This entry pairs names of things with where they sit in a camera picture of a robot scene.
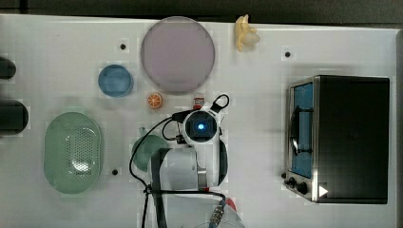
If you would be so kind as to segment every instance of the microwave window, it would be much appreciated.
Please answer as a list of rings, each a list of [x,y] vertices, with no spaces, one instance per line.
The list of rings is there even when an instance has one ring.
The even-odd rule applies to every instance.
[[[313,84],[294,87],[294,107],[301,109],[314,108]],[[292,153],[291,171],[306,178],[311,178],[312,171],[312,119],[313,112],[299,112],[299,134],[297,139],[297,153]]]

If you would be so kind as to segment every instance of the pink plate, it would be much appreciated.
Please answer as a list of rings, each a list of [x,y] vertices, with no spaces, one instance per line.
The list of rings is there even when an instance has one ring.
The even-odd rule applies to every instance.
[[[215,60],[207,30],[186,17],[168,17],[153,26],[142,45],[148,77],[162,90],[187,93],[208,78]]]

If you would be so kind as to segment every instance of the green bowl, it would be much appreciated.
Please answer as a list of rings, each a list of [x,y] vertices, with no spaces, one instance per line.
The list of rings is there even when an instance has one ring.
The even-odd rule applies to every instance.
[[[132,154],[136,146],[139,144],[140,140],[145,135],[145,128],[141,127],[139,131],[142,137],[134,143],[131,149]],[[151,156],[154,153],[158,152],[161,148],[168,148],[168,143],[164,139],[156,135],[148,135],[134,155],[133,163],[136,164],[137,168],[146,172],[148,161],[150,160]]]
[[[45,176],[65,194],[86,191],[101,173],[101,132],[88,116],[68,112],[56,117],[45,136]]]

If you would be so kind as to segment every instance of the yellow toy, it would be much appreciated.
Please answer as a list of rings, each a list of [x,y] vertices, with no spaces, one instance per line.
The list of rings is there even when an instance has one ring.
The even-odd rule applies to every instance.
[[[260,40],[256,34],[257,30],[249,27],[248,17],[246,14],[235,22],[236,46],[240,52],[242,52],[243,45],[252,46]]]

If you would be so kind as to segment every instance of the black microwave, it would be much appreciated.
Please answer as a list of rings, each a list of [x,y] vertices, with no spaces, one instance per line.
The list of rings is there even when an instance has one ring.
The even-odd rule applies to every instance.
[[[318,203],[388,201],[390,81],[318,75],[289,85],[287,189]]]

